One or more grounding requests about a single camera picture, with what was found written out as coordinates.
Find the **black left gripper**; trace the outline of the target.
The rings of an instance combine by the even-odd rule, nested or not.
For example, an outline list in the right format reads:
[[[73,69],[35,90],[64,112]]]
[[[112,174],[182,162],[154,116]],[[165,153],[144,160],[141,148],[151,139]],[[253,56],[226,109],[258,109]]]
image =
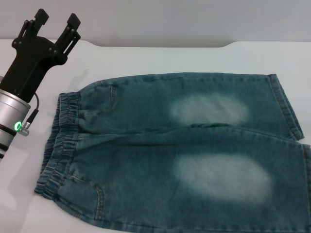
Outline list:
[[[18,39],[14,40],[16,57],[0,82],[1,90],[25,102],[30,102],[50,68],[67,61],[69,53],[81,38],[77,32],[81,22],[74,13],[55,43],[37,36],[48,19],[45,10],[39,9],[34,19],[24,21]]]

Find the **blue denim shorts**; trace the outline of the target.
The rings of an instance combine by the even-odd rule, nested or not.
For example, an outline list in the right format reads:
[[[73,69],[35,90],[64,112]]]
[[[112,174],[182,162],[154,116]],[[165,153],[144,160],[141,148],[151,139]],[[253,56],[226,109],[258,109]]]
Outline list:
[[[35,192],[133,233],[311,233],[311,146],[277,75],[151,74],[58,97]]]

